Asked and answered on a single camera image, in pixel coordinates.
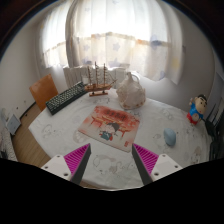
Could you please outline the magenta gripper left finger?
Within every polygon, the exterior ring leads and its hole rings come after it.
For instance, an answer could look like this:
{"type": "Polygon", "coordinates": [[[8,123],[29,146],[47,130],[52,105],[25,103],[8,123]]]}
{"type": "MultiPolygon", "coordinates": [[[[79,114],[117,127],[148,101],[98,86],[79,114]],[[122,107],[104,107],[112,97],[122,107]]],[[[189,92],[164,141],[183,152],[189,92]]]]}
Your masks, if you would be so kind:
{"type": "Polygon", "coordinates": [[[90,155],[91,145],[86,144],[65,156],[54,156],[42,166],[42,169],[79,185],[90,155]]]}

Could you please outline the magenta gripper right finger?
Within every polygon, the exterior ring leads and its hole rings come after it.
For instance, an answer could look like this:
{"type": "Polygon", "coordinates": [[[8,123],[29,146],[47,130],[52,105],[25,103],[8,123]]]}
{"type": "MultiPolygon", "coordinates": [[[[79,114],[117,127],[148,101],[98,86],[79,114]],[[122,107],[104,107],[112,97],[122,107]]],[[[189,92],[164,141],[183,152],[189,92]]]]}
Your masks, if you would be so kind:
{"type": "Polygon", "coordinates": [[[132,155],[144,185],[182,169],[167,154],[157,155],[137,144],[132,144],[132,155]]]}

